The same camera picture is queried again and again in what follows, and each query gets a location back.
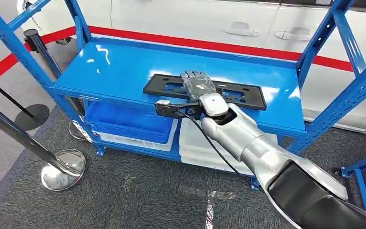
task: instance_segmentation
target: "white car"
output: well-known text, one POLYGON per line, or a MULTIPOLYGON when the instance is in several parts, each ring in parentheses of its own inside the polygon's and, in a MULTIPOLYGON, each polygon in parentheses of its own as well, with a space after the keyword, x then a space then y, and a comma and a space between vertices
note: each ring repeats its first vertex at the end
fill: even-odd
MULTIPOLYGON (((18 12, 35 2, 18 0, 18 12)), ((92 26, 302 52, 325 16, 330 0, 284 2, 78 0, 88 25, 92 26)), ((366 60, 366 0, 357 1, 346 17, 366 60)), ((44 35, 71 26, 74 22, 64 1, 51 0, 22 28, 36 28, 44 35)), ((348 61, 337 29, 319 55, 348 61)), ((305 120, 316 118, 354 77, 352 72, 313 64, 301 92, 305 120)), ((366 100, 336 126, 366 134, 366 100)))

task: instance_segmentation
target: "silver robotic arm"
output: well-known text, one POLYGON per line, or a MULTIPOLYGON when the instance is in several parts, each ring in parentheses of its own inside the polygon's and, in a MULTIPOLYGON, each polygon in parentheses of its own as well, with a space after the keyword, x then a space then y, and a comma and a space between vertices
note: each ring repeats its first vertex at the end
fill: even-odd
MULTIPOLYGON (((202 109, 203 131, 257 177, 273 209, 297 229, 366 229, 366 212, 347 203, 346 188, 320 167, 271 141, 256 122, 216 93, 210 78, 181 74, 192 104, 202 109)), ((182 106, 155 104, 159 115, 179 118, 182 106)))

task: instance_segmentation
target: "red stripe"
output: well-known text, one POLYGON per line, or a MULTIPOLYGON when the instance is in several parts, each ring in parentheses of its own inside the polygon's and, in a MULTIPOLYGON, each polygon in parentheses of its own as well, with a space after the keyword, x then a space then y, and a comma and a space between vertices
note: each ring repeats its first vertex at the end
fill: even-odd
MULTIPOLYGON (((56 40, 60 40, 66 37, 70 37, 75 34, 75 27, 67 28, 64 30, 60 30, 57 32, 53 32, 41 37, 41 41, 44 44, 51 43, 56 40)), ((30 51, 30 47, 28 44, 23 44, 28 51, 30 51)), ((10 54, 0 61, 0 76, 3 75, 6 71, 8 71, 11 67, 13 67, 18 62, 15 55, 10 54)))
MULTIPOLYGON (((248 47, 236 44, 226 44, 219 42, 206 42, 199 41, 187 38, 179 38, 179 37, 170 37, 164 35, 155 35, 143 32, 133 32, 133 31, 124 31, 124 30, 115 30, 108 29, 96 26, 89 26, 89 29, 92 33, 108 35, 114 37, 128 38, 134 40, 141 40, 147 42, 157 42, 171 45, 180 45, 187 46, 192 48, 200 48, 200 49, 209 49, 223 52, 233 52, 239 54, 246 54, 252 56, 261 56, 268 58, 276 58, 282 60, 290 60, 297 61, 300 57, 300 53, 298 52, 289 52, 289 51, 281 51, 281 50, 272 50, 272 49, 264 49, 264 48, 256 48, 256 47, 248 47)), ((70 37, 75 34, 75 27, 66 28, 64 30, 60 30, 57 32, 53 32, 50 34, 46 34, 41 37, 41 40, 44 44, 64 39, 70 37)), ((24 45, 28 51, 30 48, 28 45, 24 45)), ((8 55, 2 61, 0 61, 0 76, 3 75, 7 70, 13 67, 18 60, 13 54, 8 55)), ((336 60, 323 56, 316 56, 313 61, 314 64, 318 64, 321 66, 326 66, 330 68, 340 69, 344 71, 352 72, 351 65, 347 61, 336 60)))
MULTIPOLYGON (((115 30, 115 29, 107 29, 96 26, 89 26, 89 29, 92 33, 108 35, 113 37, 122 37, 134 40, 141 40, 147 42, 157 42, 164 44, 172 44, 172 45, 181 45, 193 48, 200 49, 209 49, 223 52, 234 52, 252 56, 262 56, 268 58, 282 59, 282 60, 290 60, 297 61, 301 56, 298 52, 289 52, 289 51, 281 51, 281 50, 273 50, 273 49, 264 49, 264 48, 256 48, 249 46, 242 46, 236 44, 226 44, 219 42, 206 42, 199 41, 187 38, 179 38, 179 37, 170 37, 164 35, 155 35, 149 33, 142 32, 133 32, 133 31, 125 31, 125 30, 115 30)), ((336 68, 340 70, 345 70, 352 72, 351 65, 347 61, 336 60, 332 58, 327 58, 323 56, 316 56, 313 61, 314 64, 336 68)))

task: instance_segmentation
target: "black stanchion post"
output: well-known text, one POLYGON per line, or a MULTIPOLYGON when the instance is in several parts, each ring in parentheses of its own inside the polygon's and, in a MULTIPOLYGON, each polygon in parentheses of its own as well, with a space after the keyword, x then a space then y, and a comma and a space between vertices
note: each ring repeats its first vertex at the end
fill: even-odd
MULTIPOLYGON (((59 76, 62 74, 61 69, 58 64, 55 62, 54 58, 49 53, 47 47, 41 41, 39 33, 36 29, 26 30, 24 33, 25 41, 30 46, 32 51, 37 52, 45 64, 48 66, 51 72, 51 79, 53 81, 57 80, 59 76)), ((85 116, 85 109, 83 108, 82 103, 77 98, 69 98, 70 103, 78 112, 81 117, 85 116)), ((76 128, 73 124, 72 120, 69 123, 69 132, 70 134, 78 140, 86 140, 85 136, 76 128)))
POLYGON ((50 110, 46 105, 33 104, 24 108, 1 87, 0 93, 21 110, 15 118, 15 123, 17 126, 25 131, 29 131, 41 126, 50 115, 50 110))
POLYGON ((41 181, 46 188, 53 191, 68 189, 84 175, 87 161, 80 151, 66 149, 53 154, 1 112, 0 130, 48 163, 41 171, 41 181))

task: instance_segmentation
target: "gray carpet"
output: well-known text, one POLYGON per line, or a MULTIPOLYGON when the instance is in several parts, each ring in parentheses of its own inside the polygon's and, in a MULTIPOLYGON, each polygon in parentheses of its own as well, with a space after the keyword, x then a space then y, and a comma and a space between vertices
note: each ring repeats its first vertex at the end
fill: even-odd
MULTIPOLYGON (((204 229, 208 203, 217 229, 287 228, 263 193, 234 174, 116 150, 97 157, 89 143, 69 135, 58 108, 36 138, 53 152, 84 152, 89 169, 79 185, 51 192, 39 178, 44 163, 23 152, 0 183, 0 229, 204 229)), ((366 135, 332 128, 305 156, 327 171, 352 164, 366 157, 366 135)), ((338 179, 361 206, 353 179, 338 179)))

